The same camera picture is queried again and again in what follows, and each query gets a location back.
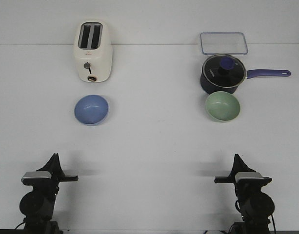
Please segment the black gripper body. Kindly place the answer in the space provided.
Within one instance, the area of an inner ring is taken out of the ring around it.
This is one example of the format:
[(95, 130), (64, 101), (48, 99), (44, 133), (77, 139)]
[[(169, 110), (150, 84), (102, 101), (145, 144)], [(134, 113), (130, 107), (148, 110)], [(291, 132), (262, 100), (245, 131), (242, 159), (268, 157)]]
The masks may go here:
[(33, 188), (42, 192), (47, 193), (56, 193), (59, 190), (60, 182), (75, 182), (78, 181), (79, 177), (77, 175), (65, 175), (57, 176), (54, 173), (52, 174), (51, 179), (42, 179), (39, 182), (33, 183)]
[(235, 186), (236, 193), (244, 193), (244, 192), (258, 192), (261, 191), (262, 187), (269, 184), (272, 179), (267, 176), (263, 176), (264, 180), (245, 180), (240, 183), (235, 182), (235, 177), (231, 176), (216, 176), (214, 179), (215, 183), (232, 183)]

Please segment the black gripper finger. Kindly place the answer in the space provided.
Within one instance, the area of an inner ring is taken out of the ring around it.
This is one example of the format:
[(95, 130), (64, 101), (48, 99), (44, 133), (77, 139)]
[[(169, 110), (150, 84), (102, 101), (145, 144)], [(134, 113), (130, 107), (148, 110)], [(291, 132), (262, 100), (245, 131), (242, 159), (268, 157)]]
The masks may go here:
[(237, 154), (238, 159), (238, 172), (253, 172), (254, 170), (247, 166), (247, 164), (242, 160), (240, 155)]
[(231, 170), (231, 176), (235, 177), (236, 173), (238, 172), (238, 154), (234, 155), (233, 166)]
[(54, 156), (54, 174), (56, 174), (57, 176), (64, 176), (64, 172), (61, 168), (60, 158), (58, 153), (55, 153)]
[(48, 162), (38, 169), (38, 171), (52, 171), (53, 167), (55, 166), (55, 161), (56, 161), (56, 153), (54, 153), (51, 158), (48, 160)]

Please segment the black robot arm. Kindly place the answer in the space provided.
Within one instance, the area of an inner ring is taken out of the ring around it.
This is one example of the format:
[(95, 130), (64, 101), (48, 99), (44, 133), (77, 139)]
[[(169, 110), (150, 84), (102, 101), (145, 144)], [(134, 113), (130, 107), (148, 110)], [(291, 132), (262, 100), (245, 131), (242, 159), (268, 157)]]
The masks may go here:
[(20, 212), (25, 234), (62, 234), (58, 222), (53, 221), (56, 197), (61, 182), (76, 182), (77, 175), (66, 175), (61, 168), (58, 153), (54, 153), (49, 161), (36, 171), (26, 172), (21, 178), (25, 186), (31, 186), (20, 201)]
[(272, 178), (262, 176), (249, 168), (242, 158), (234, 155), (233, 166), (228, 176), (217, 176), (215, 183), (231, 183), (235, 187), (236, 210), (242, 221), (234, 222), (229, 234), (269, 234), (269, 224), (274, 221), (275, 204), (272, 198), (262, 192), (262, 187)]

